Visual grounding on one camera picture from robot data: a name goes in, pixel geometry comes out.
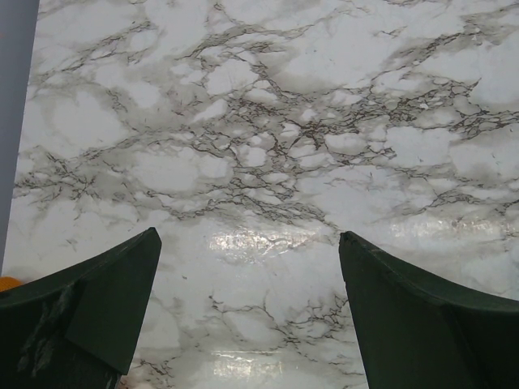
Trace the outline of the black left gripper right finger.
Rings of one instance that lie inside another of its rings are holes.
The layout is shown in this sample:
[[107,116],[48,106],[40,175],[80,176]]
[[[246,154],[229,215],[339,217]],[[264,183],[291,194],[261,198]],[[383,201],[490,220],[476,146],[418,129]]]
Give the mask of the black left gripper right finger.
[[342,276],[370,388],[516,388],[518,303],[341,234]]

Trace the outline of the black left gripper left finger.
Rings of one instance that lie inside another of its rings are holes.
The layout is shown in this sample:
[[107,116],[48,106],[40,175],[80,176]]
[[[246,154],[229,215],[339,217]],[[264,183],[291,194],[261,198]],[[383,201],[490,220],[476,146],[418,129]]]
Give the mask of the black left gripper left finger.
[[115,388],[135,353],[161,252],[155,228],[1,293],[3,388]]

